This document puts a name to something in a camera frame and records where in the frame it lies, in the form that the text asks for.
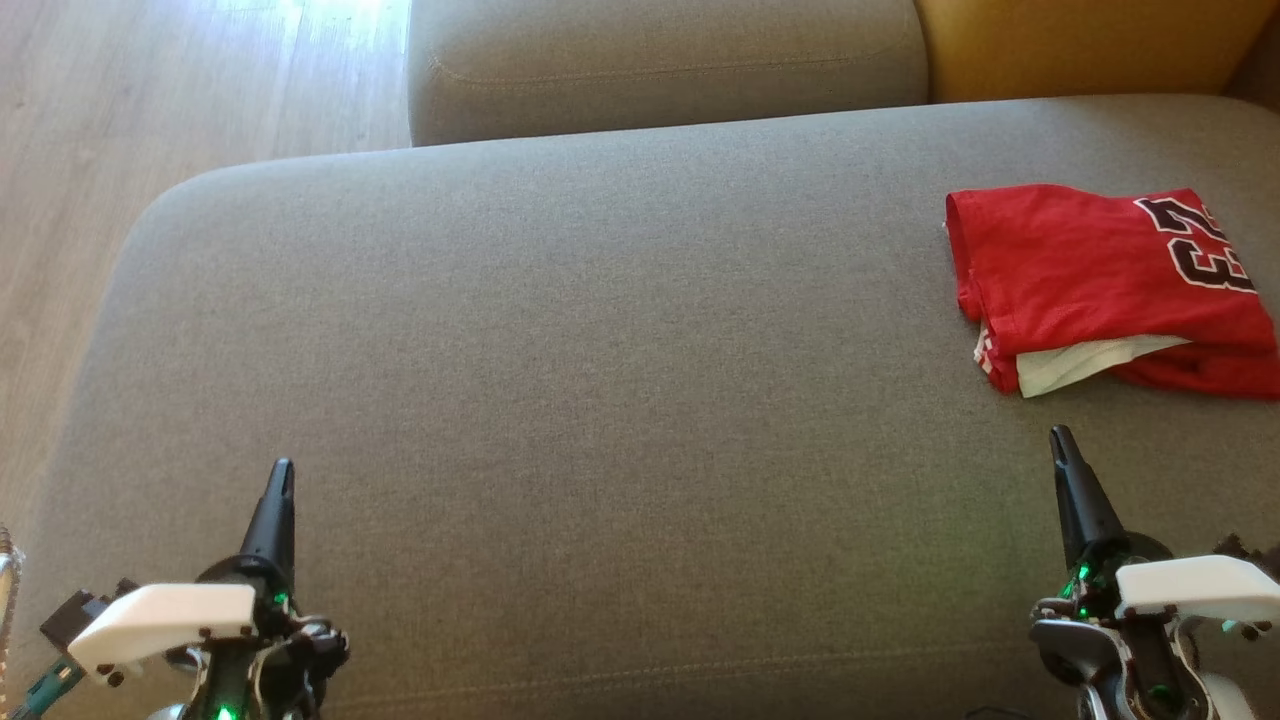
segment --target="sofa seat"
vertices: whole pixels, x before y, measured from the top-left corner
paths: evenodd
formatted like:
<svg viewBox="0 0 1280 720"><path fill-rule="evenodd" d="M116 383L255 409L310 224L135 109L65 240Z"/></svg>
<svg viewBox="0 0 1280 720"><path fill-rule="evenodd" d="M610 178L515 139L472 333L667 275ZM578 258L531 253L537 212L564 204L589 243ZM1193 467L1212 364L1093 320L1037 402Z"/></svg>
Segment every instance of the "sofa seat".
<svg viewBox="0 0 1280 720"><path fill-rule="evenodd" d="M214 172L132 232L29 547L15 678L79 587L236 551L278 456L325 716L1065 717L1048 429L1175 552L1275 536L1280 409L973 363L943 196L1194 187L1280 311L1280 117L933 105ZM1206 642L1260 716L1266 643ZM58 717L146 716L175 674Z"/></svg>

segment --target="yellow cushion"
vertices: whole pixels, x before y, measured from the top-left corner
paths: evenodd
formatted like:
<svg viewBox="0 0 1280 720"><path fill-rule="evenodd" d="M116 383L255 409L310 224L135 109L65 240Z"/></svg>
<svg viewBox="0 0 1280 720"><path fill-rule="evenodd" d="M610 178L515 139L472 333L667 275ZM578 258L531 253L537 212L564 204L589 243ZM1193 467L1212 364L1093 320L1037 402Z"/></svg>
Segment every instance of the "yellow cushion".
<svg viewBox="0 0 1280 720"><path fill-rule="evenodd" d="M933 100L1221 92L1277 0L916 0Z"/></svg>

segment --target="red jersey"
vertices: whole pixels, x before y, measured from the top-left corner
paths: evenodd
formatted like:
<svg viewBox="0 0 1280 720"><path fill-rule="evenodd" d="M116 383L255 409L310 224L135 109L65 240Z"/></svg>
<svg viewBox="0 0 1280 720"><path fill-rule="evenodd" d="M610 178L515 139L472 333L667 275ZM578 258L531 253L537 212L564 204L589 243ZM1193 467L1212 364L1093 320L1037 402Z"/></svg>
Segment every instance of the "red jersey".
<svg viewBox="0 0 1280 720"><path fill-rule="evenodd" d="M1019 387L1021 355L1161 336L1181 343L1111 372L1156 387L1280 400L1271 318L1193 191L952 192L947 228L960 307L984 324L978 360L1004 392Z"/></svg>

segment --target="jersey number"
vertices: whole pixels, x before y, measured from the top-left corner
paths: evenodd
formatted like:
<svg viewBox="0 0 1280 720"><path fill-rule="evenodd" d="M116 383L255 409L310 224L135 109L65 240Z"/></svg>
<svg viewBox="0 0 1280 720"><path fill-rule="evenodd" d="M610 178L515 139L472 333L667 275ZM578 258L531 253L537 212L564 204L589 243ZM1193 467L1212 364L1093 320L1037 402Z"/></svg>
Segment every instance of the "jersey number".
<svg viewBox="0 0 1280 720"><path fill-rule="evenodd" d="M1239 256L1226 241L1226 233L1217 227L1207 210L1188 208L1172 197L1139 197L1134 200L1134 205L1146 210L1156 223L1156 229L1161 232L1192 236L1194 225L1226 246L1222 255L1213 255L1197 245L1193 237L1176 237L1169 241L1169 254L1184 281L1201 287L1257 292L1253 281L1244 273Z"/></svg>

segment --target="gray fabric cushion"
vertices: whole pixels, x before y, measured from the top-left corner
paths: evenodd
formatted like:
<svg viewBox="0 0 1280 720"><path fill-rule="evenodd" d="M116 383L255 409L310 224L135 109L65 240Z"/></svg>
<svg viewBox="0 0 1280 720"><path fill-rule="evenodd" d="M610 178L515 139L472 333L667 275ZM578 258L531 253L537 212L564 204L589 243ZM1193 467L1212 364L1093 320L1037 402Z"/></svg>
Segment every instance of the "gray fabric cushion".
<svg viewBox="0 0 1280 720"><path fill-rule="evenodd" d="M911 0L416 0L415 145L927 100Z"/></svg>
<svg viewBox="0 0 1280 720"><path fill-rule="evenodd" d="M50 657L35 609L234 551L289 455L301 602L355 643L328 717L1068 716L1027 642L1065 574L1050 425L1133 528L1194 553L1280 539L1280 411L1105 377L1000 396L955 305L943 195L1193 186L1275 311L1277 152L1271 113L1147 96L191 181L120 258L19 671ZM1274 678L1274 646L1226 650L1208 661ZM69 702L136 720L177 688L160 670Z"/></svg>

